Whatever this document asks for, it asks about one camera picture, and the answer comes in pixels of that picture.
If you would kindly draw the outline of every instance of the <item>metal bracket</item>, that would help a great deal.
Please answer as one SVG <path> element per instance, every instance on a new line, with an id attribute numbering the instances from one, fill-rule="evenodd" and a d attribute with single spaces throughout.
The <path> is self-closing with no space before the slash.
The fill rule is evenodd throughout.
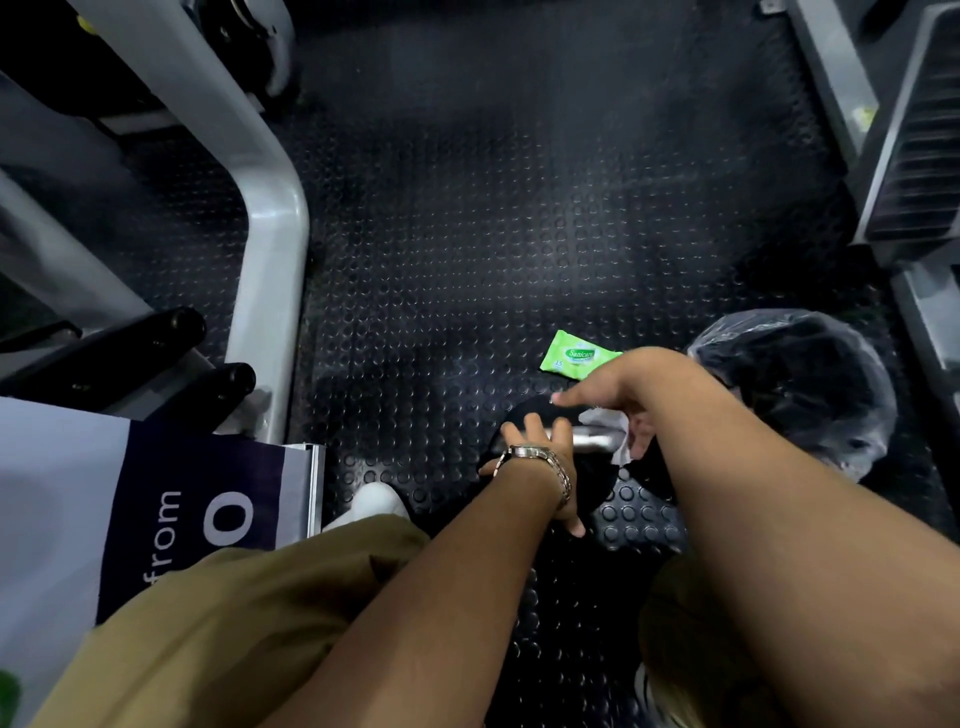
<path id="1" fill-rule="evenodd" d="M 282 442 L 309 230 L 300 178 L 180 3 L 69 1 L 240 190 L 250 226 L 226 359 L 256 371 L 256 438 Z"/>

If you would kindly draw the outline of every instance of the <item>shoe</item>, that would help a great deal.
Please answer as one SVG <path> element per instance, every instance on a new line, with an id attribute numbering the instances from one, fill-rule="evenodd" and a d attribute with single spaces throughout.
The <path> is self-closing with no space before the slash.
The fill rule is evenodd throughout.
<path id="1" fill-rule="evenodd" d="M 350 509 L 337 519 L 328 523 L 322 529 L 322 532 L 329 531 L 331 528 L 338 528 L 354 521 L 368 519 L 370 516 L 394 515 L 410 520 L 410 514 L 407 513 L 406 506 L 403 505 L 403 499 L 397 492 L 386 483 L 373 482 L 364 483 L 357 492 L 353 494 L 353 500 L 350 502 Z"/>

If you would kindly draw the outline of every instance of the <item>sanicare label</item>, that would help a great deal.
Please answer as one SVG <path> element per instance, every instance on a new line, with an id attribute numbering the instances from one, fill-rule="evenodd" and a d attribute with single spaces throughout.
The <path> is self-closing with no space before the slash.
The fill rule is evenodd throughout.
<path id="1" fill-rule="evenodd" d="M 593 361 L 596 353 L 596 349 L 567 349 L 564 352 L 564 357 L 573 364 L 586 364 Z"/>

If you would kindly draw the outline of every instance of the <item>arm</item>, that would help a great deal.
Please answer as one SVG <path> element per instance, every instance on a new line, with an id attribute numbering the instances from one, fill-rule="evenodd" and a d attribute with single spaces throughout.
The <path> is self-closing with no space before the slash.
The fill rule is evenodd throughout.
<path id="1" fill-rule="evenodd" d="M 650 413 L 698 556 L 799 724 L 960 724 L 954 544 L 682 354 L 628 352 L 554 402 Z"/>
<path id="2" fill-rule="evenodd" d="M 575 477 L 570 423 L 528 415 L 509 445 L 551 445 Z M 546 463 L 510 460 L 388 584 L 314 675 L 262 728 L 479 728 L 493 696 L 534 554 L 553 518 L 583 532 L 576 498 Z"/>

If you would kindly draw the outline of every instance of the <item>white and navy sign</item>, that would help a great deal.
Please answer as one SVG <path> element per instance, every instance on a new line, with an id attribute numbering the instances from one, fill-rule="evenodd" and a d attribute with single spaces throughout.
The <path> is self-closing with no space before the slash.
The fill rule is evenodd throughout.
<path id="1" fill-rule="evenodd" d="M 0 398 L 0 678 L 27 725 L 84 635 L 225 546 L 293 543 L 309 453 Z"/>
<path id="2" fill-rule="evenodd" d="M 97 623 L 224 546 L 273 548 L 284 449 L 131 423 L 100 572 Z"/>

